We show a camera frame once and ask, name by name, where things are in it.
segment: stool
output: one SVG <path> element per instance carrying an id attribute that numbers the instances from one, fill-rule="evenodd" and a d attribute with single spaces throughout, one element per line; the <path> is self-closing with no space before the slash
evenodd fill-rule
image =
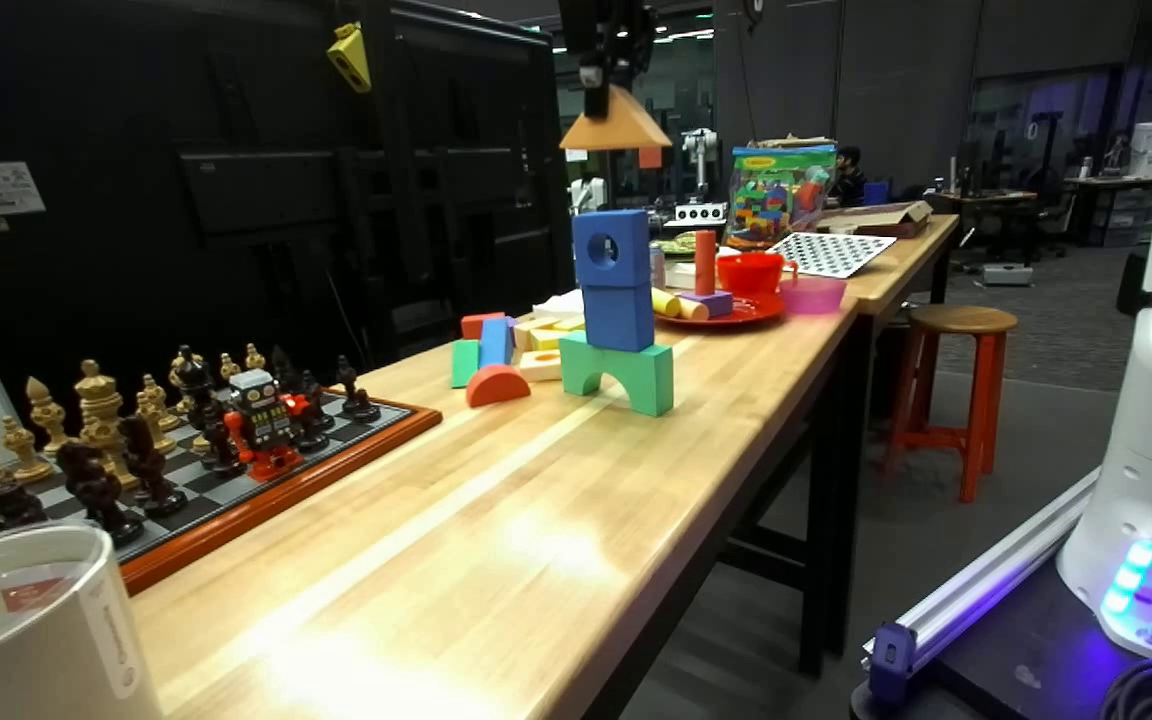
<path id="1" fill-rule="evenodd" d="M 963 451 L 958 502 L 972 502 L 981 477 L 990 471 L 1003 394 L 1003 345 L 1021 321 L 981 304 L 929 304 L 908 321 L 913 331 L 899 356 L 893 399 L 886 477 L 903 446 L 955 446 Z M 977 339 L 966 426 L 929 426 L 941 335 Z"/>

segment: red bowl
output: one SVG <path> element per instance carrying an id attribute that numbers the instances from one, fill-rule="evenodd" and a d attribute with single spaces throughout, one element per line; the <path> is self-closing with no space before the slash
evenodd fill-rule
<path id="1" fill-rule="evenodd" d="M 732 295 L 778 295 L 782 256 L 718 256 L 718 288 Z"/>

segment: red plate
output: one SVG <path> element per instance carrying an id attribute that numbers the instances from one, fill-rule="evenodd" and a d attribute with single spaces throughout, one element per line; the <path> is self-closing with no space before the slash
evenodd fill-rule
<path id="1" fill-rule="evenodd" d="M 748 329 L 748 322 L 778 322 L 778 321 L 782 321 L 778 295 L 732 295 L 732 317 L 714 317 L 714 321 L 656 317 L 661 329 Z"/>

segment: green block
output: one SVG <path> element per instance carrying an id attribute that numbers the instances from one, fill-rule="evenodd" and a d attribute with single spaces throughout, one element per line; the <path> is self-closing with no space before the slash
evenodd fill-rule
<path id="1" fill-rule="evenodd" d="M 652 345 L 643 353 L 592 349 L 582 335 L 560 339 L 560 376 L 569 394 L 597 394 L 600 376 L 617 376 L 635 414 L 671 413 L 671 349 Z"/>
<path id="2" fill-rule="evenodd" d="M 480 372 L 480 339 L 454 339 L 453 345 L 453 386 L 468 386 L 468 381 Z"/>

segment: blue light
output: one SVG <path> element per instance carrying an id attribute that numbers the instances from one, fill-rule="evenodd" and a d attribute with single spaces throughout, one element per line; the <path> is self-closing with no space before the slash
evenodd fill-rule
<path id="1" fill-rule="evenodd" d="M 1135 540 L 1131 551 L 1128 551 L 1128 565 L 1131 565 L 1131 566 L 1146 566 L 1146 565 L 1152 565 L 1152 545 L 1146 545 L 1146 540 Z"/>
<path id="2" fill-rule="evenodd" d="M 1131 572 L 1131 566 L 1119 566 L 1116 577 L 1111 577 L 1111 585 L 1119 586 L 1119 593 L 1141 593 L 1141 572 Z"/>
<path id="3" fill-rule="evenodd" d="M 1124 593 L 1111 586 L 1111 593 L 1105 593 L 1105 602 L 1099 602 L 1099 606 L 1111 612 L 1111 614 L 1119 614 L 1128 602 L 1131 602 L 1131 595 L 1124 595 Z"/>

